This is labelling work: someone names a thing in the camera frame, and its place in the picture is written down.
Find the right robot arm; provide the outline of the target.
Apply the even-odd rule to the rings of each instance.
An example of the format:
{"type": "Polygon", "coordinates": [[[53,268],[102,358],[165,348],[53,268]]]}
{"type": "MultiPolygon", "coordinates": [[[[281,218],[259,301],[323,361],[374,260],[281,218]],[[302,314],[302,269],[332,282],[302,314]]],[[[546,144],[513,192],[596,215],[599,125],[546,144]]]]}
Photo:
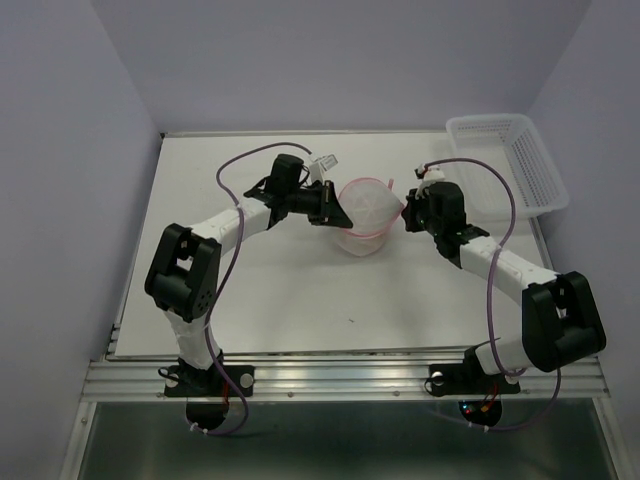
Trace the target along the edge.
{"type": "Polygon", "coordinates": [[[468,223],[462,190],[452,182],[414,188],[401,213],[405,229],[426,232],[439,254],[487,283],[486,300],[499,290],[521,310],[521,329],[511,338],[493,337],[468,349],[460,366],[463,384],[482,390],[496,374],[528,368],[552,372],[601,352],[606,334],[587,278],[537,266],[503,248],[468,223]]]}

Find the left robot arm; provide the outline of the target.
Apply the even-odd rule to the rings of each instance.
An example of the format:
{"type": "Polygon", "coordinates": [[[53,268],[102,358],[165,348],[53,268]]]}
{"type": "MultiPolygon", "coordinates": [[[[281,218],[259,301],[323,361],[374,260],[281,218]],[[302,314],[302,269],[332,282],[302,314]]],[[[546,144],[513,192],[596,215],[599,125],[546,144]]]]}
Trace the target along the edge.
{"type": "Polygon", "coordinates": [[[314,226],[350,229],[332,181],[302,177],[305,162],[290,154],[273,161],[269,175],[238,197],[216,174],[233,206],[191,226],[173,223],[162,232],[144,290],[169,319],[179,347],[179,363],[189,367],[188,382],[199,393],[215,392],[222,382],[221,350],[209,327],[212,309],[235,267],[242,243],[266,232],[290,214],[314,226]],[[232,259],[218,279],[221,258],[232,259]]]}

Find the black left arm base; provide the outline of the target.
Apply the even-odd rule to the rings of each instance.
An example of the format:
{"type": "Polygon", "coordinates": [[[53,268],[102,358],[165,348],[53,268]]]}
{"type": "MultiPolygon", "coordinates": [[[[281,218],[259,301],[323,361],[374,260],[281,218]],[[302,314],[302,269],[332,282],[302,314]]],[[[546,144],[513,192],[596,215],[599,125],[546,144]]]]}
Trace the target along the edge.
{"type": "MultiPolygon", "coordinates": [[[[253,366],[229,365],[225,366],[224,370],[245,397],[253,395],[253,384],[241,385],[244,375],[254,377],[253,366]]],[[[158,374],[165,381],[164,395],[169,398],[222,397],[224,393],[238,397],[214,365],[208,370],[201,370],[180,360],[175,365],[159,368],[158,374]]]]}

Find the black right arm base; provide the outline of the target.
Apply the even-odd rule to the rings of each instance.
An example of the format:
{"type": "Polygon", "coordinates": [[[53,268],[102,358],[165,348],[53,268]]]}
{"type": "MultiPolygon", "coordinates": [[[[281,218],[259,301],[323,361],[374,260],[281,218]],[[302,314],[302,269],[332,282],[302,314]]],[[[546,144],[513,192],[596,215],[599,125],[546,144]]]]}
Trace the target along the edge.
{"type": "Polygon", "coordinates": [[[509,383],[506,376],[487,374],[482,369],[476,355],[478,346],[464,351],[459,363],[439,363],[429,366],[429,375],[424,381],[427,393],[434,397],[472,396],[493,394],[515,395],[521,392],[518,382],[509,383]]]}

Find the white mesh laundry bag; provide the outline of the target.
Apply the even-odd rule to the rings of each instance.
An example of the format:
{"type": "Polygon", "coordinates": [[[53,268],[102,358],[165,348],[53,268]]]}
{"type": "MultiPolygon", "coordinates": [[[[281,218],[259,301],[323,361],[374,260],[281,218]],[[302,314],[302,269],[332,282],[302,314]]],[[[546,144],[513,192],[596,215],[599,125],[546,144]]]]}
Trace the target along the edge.
{"type": "Polygon", "coordinates": [[[391,227],[404,208],[393,187],[393,179],[383,182],[361,177],[342,189],[338,201],[353,226],[339,229],[335,234],[335,243],[340,248],[355,257],[366,257],[386,243],[391,227]]]}

